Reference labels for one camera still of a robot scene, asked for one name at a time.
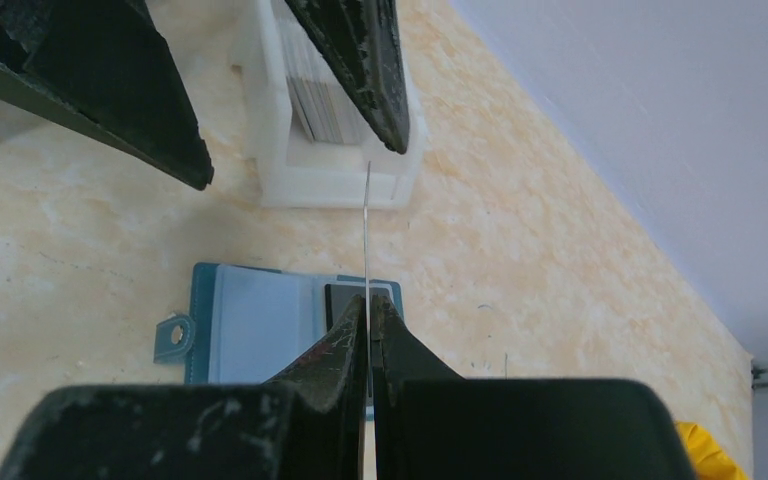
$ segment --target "white plastic box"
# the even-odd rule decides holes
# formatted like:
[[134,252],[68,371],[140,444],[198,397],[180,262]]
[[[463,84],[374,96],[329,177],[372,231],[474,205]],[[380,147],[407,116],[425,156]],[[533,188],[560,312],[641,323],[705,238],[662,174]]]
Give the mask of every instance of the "white plastic box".
[[369,207],[404,207],[419,174],[427,137],[407,62],[410,140],[404,155],[387,150],[366,123],[368,131],[360,145],[311,142],[293,115],[281,37],[270,0],[245,1],[229,57],[232,65],[242,68],[246,153],[257,161],[261,204],[360,208],[367,163],[371,162]]

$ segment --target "yellow cloth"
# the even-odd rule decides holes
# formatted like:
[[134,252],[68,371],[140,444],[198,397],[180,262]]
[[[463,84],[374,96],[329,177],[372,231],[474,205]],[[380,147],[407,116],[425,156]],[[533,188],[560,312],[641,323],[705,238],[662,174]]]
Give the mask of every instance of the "yellow cloth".
[[676,422],[676,429],[699,480],[749,480],[707,430],[684,422]]

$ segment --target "beige marble countertop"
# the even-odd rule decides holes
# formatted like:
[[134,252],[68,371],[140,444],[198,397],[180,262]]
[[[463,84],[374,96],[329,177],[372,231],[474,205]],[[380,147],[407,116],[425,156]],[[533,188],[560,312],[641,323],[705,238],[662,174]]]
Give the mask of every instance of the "beige marble countertop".
[[[0,461],[57,386],[181,380],[151,350],[194,263],[362,273],[357,211],[256,206],[234,3],[150,2],[205,192],[0,102]],[[751,471],[749,356],[448,3],[399,7],[431,148],[410,206],[371,214],[371,266],[412,331],[464,375],[640,379]]]

